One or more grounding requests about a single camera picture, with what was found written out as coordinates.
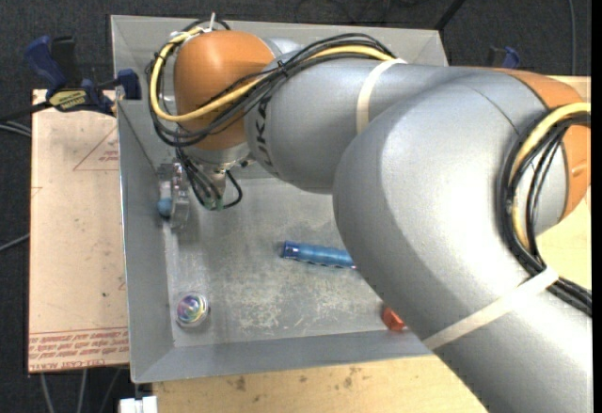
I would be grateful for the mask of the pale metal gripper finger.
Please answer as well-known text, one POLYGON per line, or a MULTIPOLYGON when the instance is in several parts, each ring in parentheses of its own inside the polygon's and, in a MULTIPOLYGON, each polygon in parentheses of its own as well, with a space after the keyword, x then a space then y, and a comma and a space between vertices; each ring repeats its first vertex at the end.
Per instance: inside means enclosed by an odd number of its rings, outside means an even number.
POLYGON ((175 160, 171 163, 164 163, 159 166, 157 173, 159 179, 159 197, 177 197, 183 190, 181 162, 175 160))
POLYGON ((190 198, 187 193, 174 193, 170 199, 169 226, 179 230, 186 226, 190 214, 190 198))

